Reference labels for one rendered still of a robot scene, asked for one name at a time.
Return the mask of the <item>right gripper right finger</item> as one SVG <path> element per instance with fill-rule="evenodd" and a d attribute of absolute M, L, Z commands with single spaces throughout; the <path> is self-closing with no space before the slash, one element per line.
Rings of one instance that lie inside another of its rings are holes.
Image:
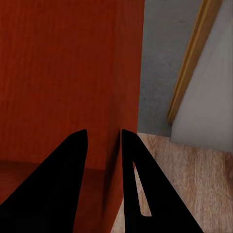
<path fill-rule="evenodd" d="M 152 216 L 143 216 L 134 174 L 136 166 Z M 125 233 L 203 233 L 141 140 L 122 130 Z"/>

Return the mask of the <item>storage box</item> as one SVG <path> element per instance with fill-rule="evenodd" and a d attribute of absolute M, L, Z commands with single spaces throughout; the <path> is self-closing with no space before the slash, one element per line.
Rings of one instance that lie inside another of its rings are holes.
<path fill-rule="evenodd" d="M 111 233 L 137 134 L 145 0 L 0 0 L 0 205 L 72 133 L 88 149 L 72 233 Z"/>

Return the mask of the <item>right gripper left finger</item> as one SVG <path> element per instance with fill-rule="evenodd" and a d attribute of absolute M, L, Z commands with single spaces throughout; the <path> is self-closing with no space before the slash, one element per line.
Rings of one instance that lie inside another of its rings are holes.
<path fill-rule="evenodd" d="M 0 233 L 72 233 L 87 149 L 69 135 L 0 205 Z"/>

